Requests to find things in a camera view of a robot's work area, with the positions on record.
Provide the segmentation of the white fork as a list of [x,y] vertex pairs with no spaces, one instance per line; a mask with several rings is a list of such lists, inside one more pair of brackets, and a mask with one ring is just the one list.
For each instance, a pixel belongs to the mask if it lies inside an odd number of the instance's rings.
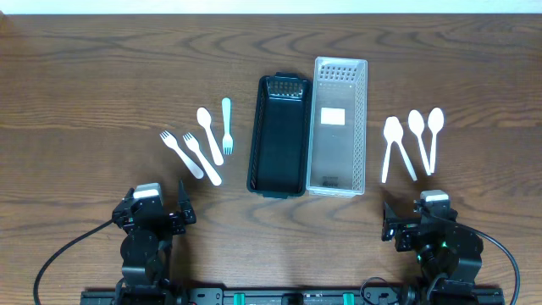
[[160,137],[167,147],[177,153],[177,155],[183,161],[187,169],[192,173],[195,178],[201,179],[204,176],[202,169],[180,148],[179,143],[174,135],[165,130],[160,133]]
[[191,133],[184,134],[183,139],[185,141],[185,144],[188,146],[188,148],[192,150],[198,157],[200,163],[202,164],[205,170],[205,173],[207,174],[212,184],[214,186],[220,186],[222,184],[222,179],[219,176],[218,172],[214,169],[214,167],[208,162],[208,160],[203,155],[200,149],[200,144],[198,140]]

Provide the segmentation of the mint green fork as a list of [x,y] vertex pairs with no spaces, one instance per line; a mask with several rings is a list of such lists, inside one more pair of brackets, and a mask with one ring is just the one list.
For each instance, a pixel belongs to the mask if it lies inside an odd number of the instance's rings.
[[230,133],[231,121],[231,99],[224,97],[222,100],[222,114],[224,120],[223,152],[224,155],[231,155],[234,147],[234,140]]

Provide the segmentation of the white spoon crossed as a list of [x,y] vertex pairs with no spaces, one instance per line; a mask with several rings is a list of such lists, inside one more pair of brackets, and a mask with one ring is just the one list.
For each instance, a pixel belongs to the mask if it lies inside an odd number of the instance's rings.
[[384,122],[383,135],[386,141],[386,149],[384,152],[384,161],[383,161],[382,175],[381,175],[381,182],[383,184],[387,181],[389,165],[390,165],[390,150],[391,150],[392,143],[397,138],[400,125],[401,124],[398,118],[395,116],[388,117],[386,121]]
[[413,181],[417,181],[418,178],[417,178],[417,175],[416,175],[415,170],[413,168],[412,162],[411,162],[410,158],[408,157],[407,151],[406,151],[406,149],[404,148],[404,146],[402,144],[403,135],[404,135],[404,131],[403,131],[402,126],[400,125],[399,130],[398,130],[397,138],[396,138],[396,140],[394,142],[398,145],[398,147],[400,149],[401,156],[402,156],[403,161],[404,161],[404,163],[406,165],[406,169],[409,172],[409,175],[411,176]]

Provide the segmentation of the white spoon group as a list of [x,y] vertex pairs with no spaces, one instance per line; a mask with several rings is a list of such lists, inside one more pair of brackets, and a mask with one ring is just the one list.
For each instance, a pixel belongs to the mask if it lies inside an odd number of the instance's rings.
[[220,152],[218,143],[211,129],[211,123],[212,123],[211,114],[206,108],[199,108],[196,111],[196,119],[197,119],[198,124],[201,127],[203,127],[206,132],[208,144],[211,149],[211,154],[212,154],[214,163],[216,165],[223,165],[224,158],[223,158],[222,153]]

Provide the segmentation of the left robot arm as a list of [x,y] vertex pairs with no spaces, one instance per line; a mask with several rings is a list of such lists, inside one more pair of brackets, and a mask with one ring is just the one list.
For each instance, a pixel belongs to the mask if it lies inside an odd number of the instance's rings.
[[122,275],[128,286],[165,287],[173,237],[196,223],[196,214],[184,184],[178,187],[178,209],[168,212],[158,183],[131,188],[112,212],[113,222],[127,236],[120,254]]

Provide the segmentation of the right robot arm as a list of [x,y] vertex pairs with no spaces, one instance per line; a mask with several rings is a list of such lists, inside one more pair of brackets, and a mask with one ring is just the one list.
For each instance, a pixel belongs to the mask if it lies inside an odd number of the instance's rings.
[[444,191],[423,191],[414,204],[420,216],[405,219],[384,204],[382,240],[393,240],[398,252],[417,254],[428,291],[471,294],[482,267],[481,238],[456,222],[458,212]]

